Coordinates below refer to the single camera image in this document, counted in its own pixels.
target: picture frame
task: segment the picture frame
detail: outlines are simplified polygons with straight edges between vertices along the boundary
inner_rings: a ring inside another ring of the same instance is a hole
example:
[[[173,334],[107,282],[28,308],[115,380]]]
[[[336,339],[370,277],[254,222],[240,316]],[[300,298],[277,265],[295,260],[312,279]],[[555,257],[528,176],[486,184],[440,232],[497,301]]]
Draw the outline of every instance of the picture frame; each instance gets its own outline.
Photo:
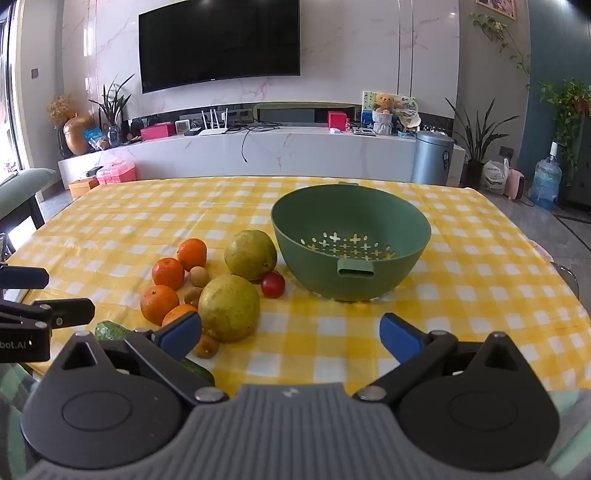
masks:
[[[516,1],[517,0],[476,0],[476,3],[515,20],[517,18]]]

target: black tv screen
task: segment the black tv screen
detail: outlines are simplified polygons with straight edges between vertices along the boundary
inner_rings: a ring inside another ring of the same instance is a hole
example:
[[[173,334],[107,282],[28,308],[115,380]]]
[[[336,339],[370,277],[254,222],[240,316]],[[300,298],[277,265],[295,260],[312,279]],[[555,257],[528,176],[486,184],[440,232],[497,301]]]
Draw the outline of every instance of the black tv screen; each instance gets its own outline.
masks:
[[[299,0],[185,0],[139,16],[142,91],[300,74]]]

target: red box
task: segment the red box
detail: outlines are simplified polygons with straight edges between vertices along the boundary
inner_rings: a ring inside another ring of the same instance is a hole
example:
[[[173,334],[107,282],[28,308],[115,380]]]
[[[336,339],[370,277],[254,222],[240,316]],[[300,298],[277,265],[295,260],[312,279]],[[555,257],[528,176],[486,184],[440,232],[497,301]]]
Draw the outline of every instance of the red box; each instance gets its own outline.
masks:
[[[172,137],[177,133],[174,123],[152,125],[141,130],[142,140],[155,140],[157,138]]]
[[[344,112],[329,112],[329,128],[338,128],[344,132],[347,128],[347,114]]]

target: trash can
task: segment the trash can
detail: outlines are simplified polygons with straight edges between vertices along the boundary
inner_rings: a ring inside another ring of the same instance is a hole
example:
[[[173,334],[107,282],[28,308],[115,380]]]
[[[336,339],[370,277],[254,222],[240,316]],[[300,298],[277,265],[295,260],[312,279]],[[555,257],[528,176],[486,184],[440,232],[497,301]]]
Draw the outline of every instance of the trash can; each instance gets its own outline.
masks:
[[[452,162],[453,146],[453,139],[447,135],[418,132],[411,182],[445,185]]]

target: marble tv stand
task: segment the marble tv stand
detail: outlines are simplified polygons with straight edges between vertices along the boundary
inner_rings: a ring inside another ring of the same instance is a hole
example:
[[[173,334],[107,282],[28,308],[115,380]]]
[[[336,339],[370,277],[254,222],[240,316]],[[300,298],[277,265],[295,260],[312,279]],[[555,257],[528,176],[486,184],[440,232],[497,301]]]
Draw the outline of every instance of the marble tv stand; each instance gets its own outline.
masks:
[[[136,165],[138,180],[211,176],[297,176],[410,181],[415,140],[331,134],[321,127],[281,127],[205,137],[150,140],[59,162],[64,187],[92,167]],[[244,142],[244,157],[241,150]],[[457,186],[464,150],[454,148],[448,185]]]

